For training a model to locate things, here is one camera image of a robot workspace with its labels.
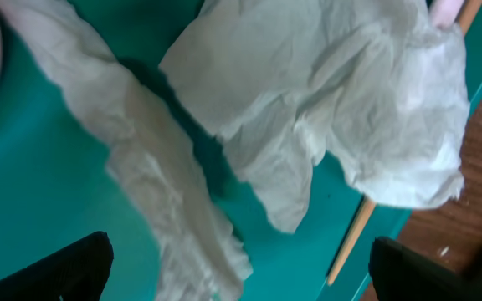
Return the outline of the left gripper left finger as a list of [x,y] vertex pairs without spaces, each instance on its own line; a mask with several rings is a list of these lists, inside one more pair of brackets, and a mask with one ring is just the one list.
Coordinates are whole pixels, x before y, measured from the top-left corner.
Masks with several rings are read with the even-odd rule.
[[98,301],[114,251],[106,232],[87,237],[0,280],[0,301]]

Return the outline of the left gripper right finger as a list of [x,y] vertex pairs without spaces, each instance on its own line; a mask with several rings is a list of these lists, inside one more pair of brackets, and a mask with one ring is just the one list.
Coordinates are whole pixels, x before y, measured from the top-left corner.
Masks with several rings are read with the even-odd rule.
[[368,271],[380,301],[482,300],[482,276],[462,278],[389,237],[373,242]]

